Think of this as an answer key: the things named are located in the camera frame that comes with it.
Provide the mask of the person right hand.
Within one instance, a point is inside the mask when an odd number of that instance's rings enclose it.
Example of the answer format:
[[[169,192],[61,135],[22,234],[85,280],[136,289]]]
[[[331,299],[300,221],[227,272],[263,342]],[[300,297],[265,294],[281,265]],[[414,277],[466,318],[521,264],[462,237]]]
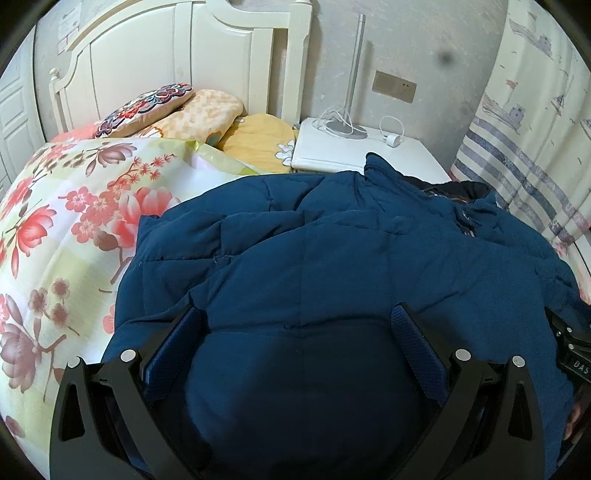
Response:
[[[582,431],[584,430],[583,426],[583,415],[584,415],[585,407],[583,406],[583,402],[578,400],[574,403],[573,408],[568,416],[564,433],[563,433],[563,440],[570,441],[573,444],[576,444],[579,438],[582,435]]]

